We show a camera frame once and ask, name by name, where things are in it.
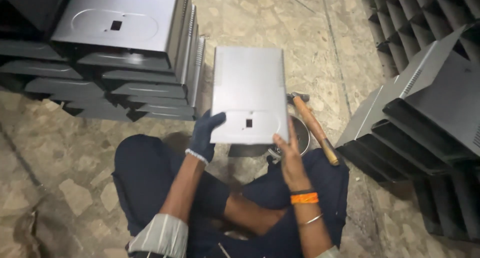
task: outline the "hammer head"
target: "hammer head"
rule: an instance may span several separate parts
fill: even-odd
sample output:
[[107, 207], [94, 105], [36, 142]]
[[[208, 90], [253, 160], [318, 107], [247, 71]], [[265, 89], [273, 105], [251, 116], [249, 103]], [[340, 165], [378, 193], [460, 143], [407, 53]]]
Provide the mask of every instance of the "hammer head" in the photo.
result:
[[288, 93], [286, 95], [286, 101], [289, 104], [294, 105], [293, 98], [295, 98], [295, 97], [300, 97], [300, 99], [303, 102], [308, 102], [310, 100], [310, 95], [308, 95], [308, 94], [300, 94], [300, 93], [297, 93], [297, 92], [292, 92], [292, 93]]

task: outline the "black wristband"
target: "black wristband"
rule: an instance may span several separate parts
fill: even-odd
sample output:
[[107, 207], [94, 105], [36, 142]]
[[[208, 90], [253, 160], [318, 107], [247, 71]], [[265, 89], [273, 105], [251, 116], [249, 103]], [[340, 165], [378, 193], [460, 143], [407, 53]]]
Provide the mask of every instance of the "black wristband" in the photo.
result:
[[307, 194], [307, 193], [313, 193], [315, 192], [315, 189], [306, 189], [306, 190], [301, 190], [301, 191], [292, 191], [290, 192], [291, 195], [298, 195], [298, 194]]

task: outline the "silver bangle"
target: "silver bangle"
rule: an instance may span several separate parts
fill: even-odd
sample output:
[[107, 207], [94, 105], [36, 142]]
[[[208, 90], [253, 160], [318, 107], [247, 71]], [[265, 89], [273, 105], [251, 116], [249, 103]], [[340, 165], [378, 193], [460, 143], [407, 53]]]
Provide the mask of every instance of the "silver bangle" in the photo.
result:
[[309, 220], [308, 222], [304, 223], [304, 224], [300, 224], [300, 225], [307, 225], [307, 224], [311, 224], [313, 222], [315, 222], [316, 220], [318, 220], [319, 218], [321, 218], [324, 214], [321, 213], [320, 215], [316, 216], [315, 218]]

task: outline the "orange wristband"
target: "orange wristband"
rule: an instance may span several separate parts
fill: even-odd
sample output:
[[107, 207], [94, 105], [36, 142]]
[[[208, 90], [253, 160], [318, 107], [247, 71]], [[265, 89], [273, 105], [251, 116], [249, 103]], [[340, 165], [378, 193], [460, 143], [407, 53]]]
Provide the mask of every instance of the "orange wristband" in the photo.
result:
[[318, 194], [316, 192], [312, 192], [306, 194], [291, 195], [290, 199], [292, 204], [318, 203]]

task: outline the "dark trousers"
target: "dark trousers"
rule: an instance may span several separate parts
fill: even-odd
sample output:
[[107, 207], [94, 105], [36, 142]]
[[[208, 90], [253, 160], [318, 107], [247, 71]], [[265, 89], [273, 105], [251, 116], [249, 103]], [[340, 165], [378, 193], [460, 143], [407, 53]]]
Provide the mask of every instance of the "dark trousers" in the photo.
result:
[[[183, 158], [155, 137], [134, 135], [119, 144], [112, 176], [132, 236], [159, 212]], [[340, 246], [347, 215], [349, 170], [344, 164], [331, 166], [321, 149], [306, 153], [302, 160], [318, 193], [323, 221], [332, 242]], [[264, 236], [237, 240], [211, 226], [211, 218], [222, 218], [229, 194], [227, 185], [208, 172], [203, 173], [190, 214], [187, 257], [213, 257], [221, 253], [219, 243], [232, 258], [302, 257], [290, 191], [279, 163], [271, 163], [266, 175], [245, 185], [242, 191], [244, 197], [263, 208], [287, 209], [284, 217]]]

